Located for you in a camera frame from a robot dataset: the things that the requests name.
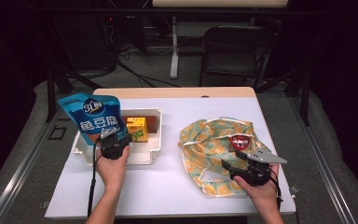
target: wrist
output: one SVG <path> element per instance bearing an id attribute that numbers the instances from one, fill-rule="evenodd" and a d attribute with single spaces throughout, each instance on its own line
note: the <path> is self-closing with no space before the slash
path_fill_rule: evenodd
<path id="1" fill-rule="evenodd" d="M 282 216 L 278 209 L 265 210 L 259 213 L 266 224 L 283 224 Z"/>
<path id="2" fill-rule="evenodd" d="M 119 194 L 121 192 L 121 186 L 105 186 L 103 193 L 106 194 Z"/>
<path id="3" fill-rule="evenodd" d="M 120 189 L 105 189 L 103 192 L 103 198 L 110 203 L 117 203 L 120 198 Z"/>
<path id="4" fill-rule="evenodd" d="M 121 192 L 124 184 L 124 178 L 116 178 L 108 181 L 104 181 L 104 191 Z"/>

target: orange box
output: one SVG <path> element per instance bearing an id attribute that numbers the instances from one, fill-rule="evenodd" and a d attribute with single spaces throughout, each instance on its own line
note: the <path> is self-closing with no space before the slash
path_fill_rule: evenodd
<path id="1" fill-rule="evenodd" d="M 127 118 L 127 130 L 132 136 L 132 142 L 148 141 L 146 118 Z"/>

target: black chair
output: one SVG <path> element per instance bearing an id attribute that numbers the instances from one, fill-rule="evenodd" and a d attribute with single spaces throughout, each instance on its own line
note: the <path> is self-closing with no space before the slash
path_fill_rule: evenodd
<path id="1" fill-rule="evenodd" d="M 205 32 L 200 83 L 204 75 L 253 78 L 254 89 L 271 52 L 275 34 L 261 26 L 215 26 Z"/>

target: snack bag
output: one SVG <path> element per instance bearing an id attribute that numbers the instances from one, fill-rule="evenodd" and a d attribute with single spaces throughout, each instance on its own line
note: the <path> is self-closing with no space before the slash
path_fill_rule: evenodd
<path id="1" fill-rule="evenodd" d="M 112 131 L 124 138 L 127 128 L 120 114 L 120 101 L 115 96 L 78 93 L 58 100 L 58 104 L 77 125 L 89 146 L 101 131 Z"/>

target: white table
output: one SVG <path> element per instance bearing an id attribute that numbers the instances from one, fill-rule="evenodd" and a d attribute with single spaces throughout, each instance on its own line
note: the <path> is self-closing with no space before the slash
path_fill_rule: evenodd
<path id="1" fill-rule="evenodd" d="M 163 111 L 160 155 L 151 165 L 128 166 L 117 208 L 117 217 L 246 216 L 255 208 L 246 197 L 212 198 L 205 195 L 186 173 L 179 132 L 197 119 L 232 117 L 254 123 L 260 140 L 273 153 L 255 92 L 251 88 L 142 88 L 99 89 L 94 94 L 115 95 L 122 108 L 161 107 Z M 71 153 L 62 170 L 46 217 L 86 218 L 92 168 Z M 282 167 L 279 174 L 283 202 L 281 212 L 296 211 Z M 103 194 L 97 176 L 94 205 Z"/>

